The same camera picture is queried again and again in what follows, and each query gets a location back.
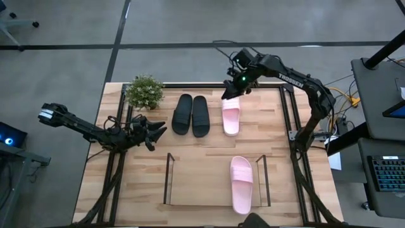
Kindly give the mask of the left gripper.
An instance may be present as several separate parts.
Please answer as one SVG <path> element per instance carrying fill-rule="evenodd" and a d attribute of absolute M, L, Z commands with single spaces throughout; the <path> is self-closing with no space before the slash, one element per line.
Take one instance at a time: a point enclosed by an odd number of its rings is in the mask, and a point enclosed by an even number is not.
<path fill-rule="evenodd" d="M 130 137 L 136 145 L 145 143 L 149 151 L 154 151 L 153 142 L 157 142 L 167 130 L 164 125 L 165 122 L 150 122 L 144 115 L 137 115 L 129 123 Z"/>

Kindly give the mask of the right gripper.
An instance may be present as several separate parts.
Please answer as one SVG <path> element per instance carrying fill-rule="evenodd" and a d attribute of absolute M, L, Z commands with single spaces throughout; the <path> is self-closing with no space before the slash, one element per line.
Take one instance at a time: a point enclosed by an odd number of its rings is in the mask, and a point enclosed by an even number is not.
<path fill-rule="evenodd" d="M 227 74 L 232 80 L 224 80 L 225 91 L 221 99 L 232 99 L 237 96 L 250 94 L 252 87 L 258 86 L 258 69 L 248 68 L 245 70 L 236 70 L 228 68 Z"/>

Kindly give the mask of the pink slide sandal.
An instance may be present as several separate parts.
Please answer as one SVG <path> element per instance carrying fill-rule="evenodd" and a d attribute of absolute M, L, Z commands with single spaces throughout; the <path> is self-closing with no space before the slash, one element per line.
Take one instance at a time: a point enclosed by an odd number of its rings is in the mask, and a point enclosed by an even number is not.
<path fill-rule="evenodd" d="M 239 133 L 240 101 L 239 98 L 224 99 L 222 101 L 223 130 L 227 136 Z"/>
<path fill-rule="evenodd" d="M 242 156 L 231 159 L 230 183 L 234 211 L 240 215 L 248 214 L 251 210 L 254 179 L 251 164 Z"/>

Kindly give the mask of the black slide sandal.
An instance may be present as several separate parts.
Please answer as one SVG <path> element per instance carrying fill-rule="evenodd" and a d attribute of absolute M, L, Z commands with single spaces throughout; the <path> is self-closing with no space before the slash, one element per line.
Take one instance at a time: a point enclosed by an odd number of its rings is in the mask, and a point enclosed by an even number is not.
<path fill-rule="evenodd" d="M 195 137 L 204 137 L 210 130 L 209 111 L 206 98 L 196 96 L 192 109 L 192 132 Z"/>
<path fill-rule="evenodd" d="M 177 106 L 173 111 L 171 127 L 174 133 L 178 135 L 186 135 L 190 127 L 192 112 L 192 96 L 190 94 L 182 94 L 178 100 Z"/>

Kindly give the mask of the black metal wood shelf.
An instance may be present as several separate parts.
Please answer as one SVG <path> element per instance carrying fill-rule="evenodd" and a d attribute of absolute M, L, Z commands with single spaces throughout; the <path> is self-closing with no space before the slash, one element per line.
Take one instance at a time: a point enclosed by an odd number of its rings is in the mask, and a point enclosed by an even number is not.
<path fill-rule="evenodd" d="M 181 160 L 167 154 L 163 203 L 173 206 L 232 206 L 231 159 Z M 251 206 L 269 207 L 266 156 L 251 162 Z"/>

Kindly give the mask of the green potted plant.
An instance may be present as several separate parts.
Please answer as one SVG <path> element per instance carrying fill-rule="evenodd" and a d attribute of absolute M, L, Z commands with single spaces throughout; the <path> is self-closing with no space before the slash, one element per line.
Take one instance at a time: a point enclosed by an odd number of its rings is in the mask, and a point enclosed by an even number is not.
<path fill-rule="evenodd" d="M 164 87 L 165 85 L 152 75 L 138 75 L 127 86 L 126 99 L 131 106 L 139 110 L 154 110 L 164 98 Z"/>

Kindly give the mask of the white paper sheet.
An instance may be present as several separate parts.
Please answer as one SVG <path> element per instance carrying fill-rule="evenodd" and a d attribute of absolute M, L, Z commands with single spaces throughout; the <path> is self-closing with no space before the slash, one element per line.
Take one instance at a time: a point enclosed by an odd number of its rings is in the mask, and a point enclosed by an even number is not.
<path fill-rule="evenodd" d="M 332 170 L 342 170 L 342 162 L 340 152 L 328 156 L 328 162 Z"/>

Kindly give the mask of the person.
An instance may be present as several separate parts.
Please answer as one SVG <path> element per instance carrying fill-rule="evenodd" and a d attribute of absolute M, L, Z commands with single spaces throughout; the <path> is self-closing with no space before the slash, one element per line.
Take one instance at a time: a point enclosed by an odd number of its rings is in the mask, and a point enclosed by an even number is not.
<path fill-rule="evenodd" d="M 257 213 L 250 213 L 237 228 L 271 228 Z"/>

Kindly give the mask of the dark grey desk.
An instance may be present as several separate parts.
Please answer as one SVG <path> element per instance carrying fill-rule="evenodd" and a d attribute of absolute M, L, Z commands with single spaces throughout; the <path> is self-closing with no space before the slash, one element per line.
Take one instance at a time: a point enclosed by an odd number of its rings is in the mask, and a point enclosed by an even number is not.
<path fill-rule="evenodd" d="M 383 61 L 374 70 L 362 59 L 351 61 L 365 122 L 370 137 L 380 140 L 405 141 L 405 118 L 384 117 L 383 112 L 402 101 L 405 68 Z"/>
<path fill-rule="evenodd" d="M 371 177 L 368 156 L 405 156 L 405 144 L 393 141 L 360 139 L 359 152 L 366 177 L 367 202 L 371 210 L 381 217 L 405 219 L 405 192 L 379 192 Z"/>

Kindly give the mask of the grey metal stand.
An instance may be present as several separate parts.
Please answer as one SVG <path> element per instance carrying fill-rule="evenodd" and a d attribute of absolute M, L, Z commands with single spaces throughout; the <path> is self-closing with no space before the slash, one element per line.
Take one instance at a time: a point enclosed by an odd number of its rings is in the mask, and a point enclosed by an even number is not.
<path fill-rule="evenodd" d="M 0 155 L 5 156 L 9 165 L 9 183 L 6 185 L 5 197 L 0 201 L 0 228 L 8 228 L 15 212 L 20 191 L 27 182 L 32 162 L 37 162 L 40 166 L 48 166 L 51 158 L 7 146 L 2 142 L 0 142 Z"/>

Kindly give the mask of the black computer blue light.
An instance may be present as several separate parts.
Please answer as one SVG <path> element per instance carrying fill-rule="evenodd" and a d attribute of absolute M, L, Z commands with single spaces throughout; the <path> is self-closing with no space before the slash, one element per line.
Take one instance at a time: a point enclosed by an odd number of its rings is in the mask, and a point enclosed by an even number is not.
<path fill-rule="evenodd" d="M 0 143 L 5 143 L 7 146 L 22 148 L 26 137 L 26 132 L 0 122 Z"/>

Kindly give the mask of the black laptop blue screen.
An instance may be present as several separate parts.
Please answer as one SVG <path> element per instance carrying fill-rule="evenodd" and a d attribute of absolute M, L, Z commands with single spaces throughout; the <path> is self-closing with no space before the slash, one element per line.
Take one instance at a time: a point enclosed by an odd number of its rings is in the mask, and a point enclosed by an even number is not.
<path fill-rule="evenodd" d="M 383 111 L 382 115 L 388 118 L 405 118 L 405 100 Z"/>

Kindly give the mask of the black keyboard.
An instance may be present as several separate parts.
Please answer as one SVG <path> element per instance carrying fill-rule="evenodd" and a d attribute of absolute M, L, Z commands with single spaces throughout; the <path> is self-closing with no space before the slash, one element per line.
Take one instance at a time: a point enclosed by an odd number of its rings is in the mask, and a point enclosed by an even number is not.
<path fill-rule="evenodd" d="M 371 177 L 379 192 L 405 192 L 405 156 L 368 156 Z"/>

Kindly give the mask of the grey office chair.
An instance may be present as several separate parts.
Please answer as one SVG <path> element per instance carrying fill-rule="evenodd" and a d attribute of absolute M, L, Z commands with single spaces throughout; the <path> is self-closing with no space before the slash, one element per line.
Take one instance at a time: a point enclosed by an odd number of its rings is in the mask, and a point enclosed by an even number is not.
<path fill-rule="evenodd" d="M 7 12 L 10 20 L 2 20 L 1 14 Z M 17 15 L 10 11 L 4 3 L 4 0 L 0 0 L 0 31 L 5 34 L 15 45 L 17 50 L 24 51 L 25 48 L 13 37 L 13 35 L 8 30 L 10 27 L 21 26 L 21 25 L 32 25 L 34 28 L 39 27 L 39 22 L 35 20 L 23 20 L 17 19 Z"/>

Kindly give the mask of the black aluminium table frame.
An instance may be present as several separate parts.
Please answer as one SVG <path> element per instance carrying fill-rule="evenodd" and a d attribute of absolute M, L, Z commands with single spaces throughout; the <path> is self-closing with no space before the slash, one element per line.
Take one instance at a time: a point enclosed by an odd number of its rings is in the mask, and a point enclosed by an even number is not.
<path fill-rule="evenodd" d="M 310 116 L 307 95 L 285 85 L 264 83 L 240 100 L 240 132 L 228 137 L 221 119 L 220 84 L 167 84 L 164 101 L 147 111 L 151 120 L 171 122 L 182 94 L 204 96 L 208 102 L 211 129 L 196 138 L 167 130 L 154 151 L 134 147 L 125 155 L 123 177 L 117 193 L 108 197 L 96 221 L 116 226 L 236 226 L 244 217 L 232 206 L 173 206 L 163 203 L 167 154 L 181 160 L 243 156 L 255 162 L 266 156 L 271 206 L 252 207 L 271 225 L 301 225 L 320 222 L 320 211 L 308 194 L 299 189 L 290 160 L 291 130 L 304 125 Z"/>

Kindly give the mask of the black metal post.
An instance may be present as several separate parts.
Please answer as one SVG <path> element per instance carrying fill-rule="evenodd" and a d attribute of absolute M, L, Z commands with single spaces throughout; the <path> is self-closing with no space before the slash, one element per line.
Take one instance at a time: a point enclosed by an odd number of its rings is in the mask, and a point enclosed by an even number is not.
<path fill-rule="evenodd" d="M 369 70 L 374 70 L 380 62 L 388 58 L 390 54 L 405 44 L 405 29 L 389 41 L 382 49 L 377 51 L 371 58 L 363 60 L 363 65 Z"/>

